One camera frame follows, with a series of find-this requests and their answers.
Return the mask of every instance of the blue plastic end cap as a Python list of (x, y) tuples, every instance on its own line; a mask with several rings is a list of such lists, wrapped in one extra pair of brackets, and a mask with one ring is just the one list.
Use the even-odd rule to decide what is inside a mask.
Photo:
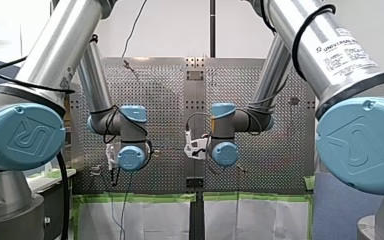
[(118, 153), (118, 166), (126, 172), (138, 171), (145, 162), (145, 153), (135, 146), (127, 146)]
[(93, 127), (92, 127), (92, 116), (89, 116), (87, 118), (86, 126), (87, 126), (87, 130), (89, 130), (89, 132), (97, 134), (95, 129), (93, 129)]
[(320, 119), (317, 150), (339, 180), (384, 195), (384, 98), (342, 101)]
[(238, 146), (231, 142), (217, 144), (213, 149), (212, 157), (222, 167), (230, 167), (238, 161)]
[(216, 119), (233, 114), (235, 111), (236, 105), (234, 103), (214, 103), (211, 107), (211, 115)]
[(139, 105), (127, 105), (120, 107), (121, 112), (130, 120), (145, 123), (146, 122), (146, 108)]
[(36, 103), (0, 110), (0, 170), (40, 167), (61, 151), (64, 142), (64, 123), (54, 110)]

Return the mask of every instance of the vertical metal bar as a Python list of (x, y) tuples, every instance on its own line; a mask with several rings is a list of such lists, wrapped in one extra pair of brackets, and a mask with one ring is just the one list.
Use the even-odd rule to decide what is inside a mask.
[(86, 48), (78, 73), (90, 112), (110, 109), (113, 103), (96, 42), (92, 41)]
[(216, 0), (210, 0), (210, 57), (216, 57)]
[(276, 95), (285, 83), (290, 69), (291, 54), (283, 43), (282, 38), (276, 34), (267, 60), (264, 63), (250, 107), (253, 109), (269, 109), (274, 107), (277, 97), (273, 96)]

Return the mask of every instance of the wire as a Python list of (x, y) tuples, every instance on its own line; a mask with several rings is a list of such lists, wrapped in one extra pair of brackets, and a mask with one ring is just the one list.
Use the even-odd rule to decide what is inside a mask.
[(127, 186), (126, 194), (124, 195), (123, 208), (121, 210), (121, 218), (120, 218), (121, 226), (120, 226), (120, 235), (118, 238), (119, 240), (121, 240), (121, 235), (124, 235), (124, 239), (126, 238), (126, 231), (122, 226), (123, 226), (124, 210), (126, 209), (127, 196), (129, 195), (129, 192), (131, 190), (132, 182), (133, 182), (133, 172), (130, 174), (129, 185)]
[(110, 128), (111, 128), (111, 125), (113, 124), (114, 122), (114, 118), (115, 116), (117, 115), (117, 113), (120, 113), (127, 121), (129, 121), (131, 124), (135, 125), (137, 128), (140, 128), (144, 133), (145, 133), (145, 136), (148, 136), (148, 131), (142, 127), (141, 125), (137, 124), (135, 121), (131, 120), (129, 117), (127, 117), (121, 110), (120, 108), (117, 106), (117, 105), (113, 105), (112, 106), (112, 109), (113, 109), (113, 113), (111, 115), (109, 115), (107, 117), (107, 119), (105, 120), (105, 131), (104, 131), (104, 135), (103, 135), (103, 142), (105, 144), (109, 144), (111, 143), (112, 141), (114, 141), (114, 139), (116, 138), (116, 135), (112, 136), (110, 138), (110, 140), (107, 140), (107, 135), (112, 135), (111, 131), (110, 131)]
[(305, 79), (305, 76), (304, 76), (304, 74), (301, 71), (301, 67), (300, 67), (299, 61), (298, 61), (298, 50), (299, 50), (299, 44), (301, 42), (302, 35), (304, 35), (305, 30), (308, 28), (308, 26), (310, 26), (310, 24), (319, 15), (324, 14), (324, 13), (328, 13), (328, 12), (330, 12), (332, 14), (335, 14), (336, 13), (335, 5), (333, 5), (333, 4), (323, 5), (319, 9), (317, 9), (315, 12), (313, 12), (310, 15), (308, 15), (308, 17), (304, 20), (303, 24), (299, 28), (297, 34), (295, 35), (295, 38), (294, 38), (294, 41), (293, 41), (293, 44), (292, 44), (292, 53), (291, 53), (292, 63), (294, 65), (295, 71), (298, 73), (298, 75), (304, 81), (307, 81), (307, 80)]
[(259, 136), (264, 131), (263, 126), (261, 126), (260, 121), (258, 121), (258, 118), (254, 116), (254, 114), (251, 114), (250, 112), (248, 112), (248, 110), (243, 108), (238, 108), (238, 111), (246, 113), (248, 117), (252, 118), (255, 122), (257, 122), (258, 132), (257, 133), (248, 132), (251, 136)]
[(107, 119), (105, 120), (105, 131), (103, 135), (103, 142), (105, 144), (111, 143), (115, 138), (116, 135), (112, 136), (110, 140), (107, 140), (107, 135), (111, 135), (110, 127), (114, 121), (115, 116), (117, 115), (118, 112), (118, 107), (116, 105), (112, 106), (113, 113), (111, 116), (108, 116)]
[(276, 29), (270, 23), (270, 20), (266, 15), (266, 11), (264, 9), (264, 0), (260, 0), (260, 7), (261, 7), (261, 17), (263, 18), (263, 21), (266, 24), (267, 28), (270, 29), (274, 35), (276, 33)]
[(57, 160), (58, 160), (58, 165), (59, 165), (60, 171), (61, 171), (63, 199), (64, 199), (61, 240), (67, 240), (68, 239), (68, 225), (70, 222), (70, 190), (68, 187), (67, 168), (65, 166), (64, 157), (62, 156), (61, 152), (58, 153)]
[(123, 55), (121, 55), (121, 59), (124, 58), (124, 55), (125, 55), (126, 52), (127, 52), (127, 47), (129, 46), (129, 41), (130, 41), (130, 39), (131, 39), (132, 36), (133, 36), (133, 33), (134, 33), (134, 31), (135, 31), (135, 28), (136, 28), (136, 24), (137, 24), (137, 22), (138, 22), (138, 20), (139, 20), (140, 15), (142, 14), (142, 11), (143, 11), (143, 8), (145, 7), (145, 4), (146, 4), (147, 2), (148, 2), (148, 0), (144, 0), (143, 3), (142, 3), (142, 6), (140, 7), (139, 13), (138, 13), (138, 15), (136, 16), (135, 22), (133, 23), (132, 30), (130, 31), (130, 35), (129, 35), (129, 37), (128, 37), (127, 40), (126, 40), (126, 45), (124, 46), (124, 51), (123, 51)]
[[(11, 61), (11, 62), (8, 62), (8, 63), (0, 64), (0, 70), (7, 68), (7, 67), (10, 67), (12, 65), (15, 65), (17, 63), (24, 62), (26, 59), (27, 59), (27, 56), (22, 57), (22, 58), (17, 59), (17, 60), (14, 60), (14, 61)], [(50, 88), (50, 87), (46, 87), (46, 86), (40, 86), (40, 85), (31, 84), (28, 82), (23, 82), (23, 81), (16, 80), (14, 78), (10, 78), (8, 76), (5, 76), (1, 73), (0, 73), (0, 79), (6, 80), (8, 82), (13, 82), (13, 83), (16, 83), (20, 86), (28, 87), (28, 88), (37, 88), (37, 89), (42, 89), (42, 90), (47, 90), (47, 91), (52, 91), (52, 92), (62, 92), (62, 93), (66, 93), (66, 94), (75, 93), (74, 90), (70, 90), (70, 89)]]
[(265, 103), (265, 102), (267, 102), (269, 100), (272, 100), (273, 98), (277, 97), (277, 95), (279, 95), (280, 92), (282, 92), (282, 90), (285, 88), (287, 82), (288, 82), (288, 80), (286, 79), (283, 82), (282, 86), (280, 86), (280, 88), (276, 92), (274, 92), (272, 96), (270, 96), (268, 98), (265, 98), (263, 100), (257, 101), (257, 102), (250, 102), (250, 103), (248, 103), (248, 105), (262, 104), (262, 103)]
[(208, 114), (208, 113), (204, 113), (204, 112), (196, 112), (196, 113), (192, 113), (191, 115), (189, 115), (188, 119), (186, 120), (186, 131), (189, 130), (189, 121), (191, 120), (191, 118), (197, 116), (197, 115), (201, 115), (201, 116), (209, 116), (211, 117), (211, 114)]

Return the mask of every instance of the pegboard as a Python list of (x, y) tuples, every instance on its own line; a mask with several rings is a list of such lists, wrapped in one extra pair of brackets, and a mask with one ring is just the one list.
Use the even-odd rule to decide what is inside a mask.
[[(186, 159), (183, 152), (185, 112), (190, 111), (186, 109), (186, 92), (195, 91), (196, 100), (205, 103), (205, 111), (215, 102), (245, 106), (257, 84), (263, 60), (205, 59), (205, 67), (200, 66), (204, 71), (204, 87), (197, 89), (190, 89), (190, 85), (185, 84), (188, 67), (184, 58), (126, 60), (134, 71), (125, 68), (121, 59), (103, 60), (112, 99), (119, 106), (140, 104), (147, 108), (149, 138), (160, 150), (157, 158), (134, 174), (130, 191), (185, 192), (187, 168), (197, 167), (203, 169), (193, 169), (193, 172), (202, 174), (206, 191), (240, 189), (302, 193), (305, 190), (303, 177), (313, 172), (314, 95), (295, 72), (291, 72), (278, 99), (274, 129), (259, 137), (237, 134), (238, 164), (244, 171), (237, 168), (223, 170), (211, 161), (204, 165), (188, 164), (194, 160)], [(102, 136), (88, 131), (86, 100), (77, 78), (73, 84), (77, 93), (71, 99), (72, 159), (78, 169), (73, 191), (84, 194), (126, 190), (130, 174), (123, 171), (119, 185), (111, 188), (105, 144)], [(205, 94), (198, 94), (200, 91), (205, 91)], [(298, 105), (291, 105), (291, 98), (298, 98)], [(205, 122), (202, 129), (206, 126), (208, 131), (209, 121)]]
[[(182, 64), (185, 60), (126, 60), (132, 70), (125, 68), (121, 59), (104, 59), (102, 63), (113, 103), (118, 106), (145, 106), (149, 139), (154, 148), (160, 150), (157, 158), (154, 157), (145, 169), (133, 175), (131, 190), (144, 193), (185, 192)], [(73, 142), (77, 142), (75, 145), (81, 149), (79, 156), (75, 157), (75, 167), (80, 170), (74, 179), (74, 192), (127, 189), (130, 173), (123, 171), (120, 172), (118, 186), (110, 186), (106, 146), (102, 136), (90, 133), (86, 127), (89, 110), (80, 86), (74, 97), (77, 99), (72, 103), (78, 103), (78, 106), (72, 109), (76, 112), (73, 121), (77, 122), (79, 134), (73, 134)]]
[[(207, 108), (217, 102), (233, 102), (237, 107), (245, 107), (261, 73), (262, 64), (258, 62), (209, 59)], [(303, 192), (303, 177), (313, 175), (314, 95), (294, 70), (277, 99), (274, 122), (274, 127), (260, 136), (236, 134), (238, 168), (222, 169), (213, 161), (207, 161), (205, 191)]]

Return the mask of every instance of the metal bracket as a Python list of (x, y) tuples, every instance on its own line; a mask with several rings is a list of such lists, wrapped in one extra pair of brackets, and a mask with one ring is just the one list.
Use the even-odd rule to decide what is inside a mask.
[(186, 187), (187, 188), (203, 188), (204, 178), (203, 177), (186, 178)]

